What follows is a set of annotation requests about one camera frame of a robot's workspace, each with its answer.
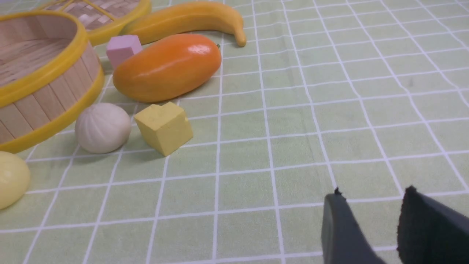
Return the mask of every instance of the bamboo steamer basket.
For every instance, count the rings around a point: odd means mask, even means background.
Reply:
[[[37,10],[69,13],[85,26],[97,46],[117,36],[129,22],[151,12],[151,0],[54,0]]]
[[[84,26],[70,14],[0,16],[0,151],[26,150],[72,124],[104,86]]]

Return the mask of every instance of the pink cube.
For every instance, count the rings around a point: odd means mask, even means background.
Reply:
[[[112,37],[106,47],[106,55],[115,69],[126,59],[143,50],[138,36],[125,35]]]

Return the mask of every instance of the green checkered tablecloth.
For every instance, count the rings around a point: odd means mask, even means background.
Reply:
[[[0,211],[0,262],[319,264],[336,186],[389,264],[409,185],[469,215],[468,1],[224,2],[249,41],[201,32],[223,64],[174,100],[194,138],[163,158],[134,122],[122,149],[90,155],[71,125],[24,151],[32,183]],[[98,101],[133,115],[147,105],[114,88],[105,48]]]

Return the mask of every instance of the yellow egg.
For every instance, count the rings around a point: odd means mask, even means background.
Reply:
[[[31,173],[17,155],[0,151],[0,210],[18,201],[28,189]]]

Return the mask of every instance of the yellow rim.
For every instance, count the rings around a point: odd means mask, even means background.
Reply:
[[[54,3],[60,3],[64,2],[64,0],[58,0],[58,1],[51,1],[48,2],[40,7],[38,7],[36,10],[42,10]],[[88,32],[88,38],[90,39],[91,45],[97,46],[104,44],[108,42],[112,37],[117,36],[121,29],[127,25],[129,22],[136,20],[137,18],[144,16],[146,14],[149,14],[151,12],[151,0],[140,0],[138,3],[137,7],[133,9],[130,13],[126,14],[123,17],[113,19],[114,21],[102,26],[100,28],[97,28],[95,30],[91,30]],[[105,15],[107,15],[109,18],[113,18],[112,15],[110,15],[108,12],[104,11],[103,12]]]
[[[102,68],[100,68],[98,77],[91,88],[74,106],[43,127],[15,140],[1,144],[0,151],[18,153],[27,150],[65,129],[78,118],[85,108],[94,103],[104,86],[104,79],[104,72]]]
[[[70,44],[59,55],[46,63],[33,73],[0,87],[0,108],[9,105],[19,99],[34,93],[48,85],[58,76],[70,69],[82,56],[88,45],[88,35],[85,27],[74,16],[63,12],[32,11],[0,16],[0,21],[10,20],[25,16],[62,16],[75,22],[76,35]]]

